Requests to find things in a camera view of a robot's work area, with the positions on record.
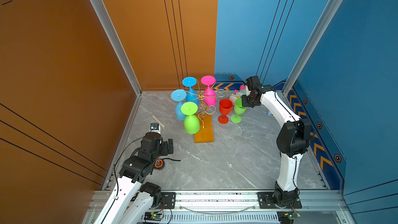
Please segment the red wine glass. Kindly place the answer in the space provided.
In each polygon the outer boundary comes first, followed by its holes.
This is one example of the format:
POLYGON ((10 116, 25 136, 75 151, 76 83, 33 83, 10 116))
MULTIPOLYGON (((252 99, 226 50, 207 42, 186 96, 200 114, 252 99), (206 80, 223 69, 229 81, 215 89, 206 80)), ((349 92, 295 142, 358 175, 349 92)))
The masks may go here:
POLYGON ((229 122, 228 114, 232 111, 233 103, 229 99, 222 99, 219 102, 220 116, 218 122, 220 124, 227 124, 229 122))

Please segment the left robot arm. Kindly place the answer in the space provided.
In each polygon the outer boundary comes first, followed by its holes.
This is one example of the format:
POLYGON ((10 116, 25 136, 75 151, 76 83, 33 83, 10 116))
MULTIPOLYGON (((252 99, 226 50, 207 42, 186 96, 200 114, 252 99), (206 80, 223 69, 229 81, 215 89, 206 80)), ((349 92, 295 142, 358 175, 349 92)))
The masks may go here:
POLYGON ((149 209, 165 206, 161 187, 144 180, 152 174, 160 157, 173 153, 172 139, 164 141, 159 133, 146 133, 141 146, 123 162, 116 185, 94 223, 136 224, 149 209))

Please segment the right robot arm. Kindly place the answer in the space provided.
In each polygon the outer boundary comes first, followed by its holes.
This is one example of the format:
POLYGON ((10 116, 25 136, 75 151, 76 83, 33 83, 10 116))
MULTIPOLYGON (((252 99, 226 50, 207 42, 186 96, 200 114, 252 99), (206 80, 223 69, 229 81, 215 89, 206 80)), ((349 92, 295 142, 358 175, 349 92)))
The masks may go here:
POLYGON ((275 189, 265 201, 279 208, 301 208, 297 176, 300 162, 311 140, 311 121, 295 114, 279 97, 276 89, 262 85, 258 76, 246 79, 246 94, 241 97, 243 107, 264 105, 275 117, 281 130, 276 139, 281 155, 280 172, 275 189))

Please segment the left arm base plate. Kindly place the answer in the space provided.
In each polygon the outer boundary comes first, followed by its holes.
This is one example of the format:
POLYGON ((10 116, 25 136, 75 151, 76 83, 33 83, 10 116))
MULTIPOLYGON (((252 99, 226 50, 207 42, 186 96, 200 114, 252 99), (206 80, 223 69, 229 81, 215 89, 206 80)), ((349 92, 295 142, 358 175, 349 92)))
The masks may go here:
POLYGON ((161 209, 165 207, 166 209, 174 209, 176 203, 176 192, 159 192, 152 197, 153 202, 150 208, 161 209))

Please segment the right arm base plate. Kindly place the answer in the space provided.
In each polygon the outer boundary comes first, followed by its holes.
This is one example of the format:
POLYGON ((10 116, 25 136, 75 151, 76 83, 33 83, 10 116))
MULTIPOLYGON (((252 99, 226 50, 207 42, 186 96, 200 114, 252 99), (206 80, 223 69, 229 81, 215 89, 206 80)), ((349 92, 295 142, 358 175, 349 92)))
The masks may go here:
POLYGON ((299 192, 294 191, 274 191, 274 192, 258 192, 257 193, 258 202, 260 209, 277 209, 277 208, 294 208, 301 209, 302 203, 299 198, 299 192))

